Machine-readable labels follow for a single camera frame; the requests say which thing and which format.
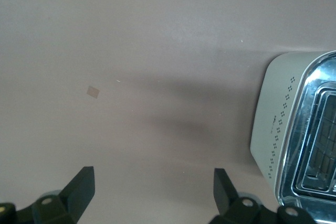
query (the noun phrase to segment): white toaster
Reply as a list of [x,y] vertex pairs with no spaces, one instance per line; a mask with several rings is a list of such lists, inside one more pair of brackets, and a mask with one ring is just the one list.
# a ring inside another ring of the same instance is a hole
[[336,223],[336,51],[293,52],[270,63],[251,152],[281,205]]

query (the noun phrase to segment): bolt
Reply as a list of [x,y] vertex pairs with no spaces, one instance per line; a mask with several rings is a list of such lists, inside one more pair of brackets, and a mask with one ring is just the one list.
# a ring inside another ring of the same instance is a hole
[[250,199],[243,199],[243,205],[246,207],[253,206],[253,202]]
[[52,200],[53,200],[53,199],[51,199],[51,198],[46,198],[46,199],[42,200],[41,204],[42,204],[42,205],[49,204],[50,202],[52,202]]
[[291,208],[291,207],[287,207],[285,211],[288,215],[291,215],[291,216],[294,216],[294,217],[299,215],[299,213],[294,208]]

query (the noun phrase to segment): small square sticker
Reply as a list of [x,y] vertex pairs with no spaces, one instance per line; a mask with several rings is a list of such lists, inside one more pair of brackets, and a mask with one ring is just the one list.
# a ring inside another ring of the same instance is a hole
[[87,94],[94,98],[98,98],[99,89],[89,86]]

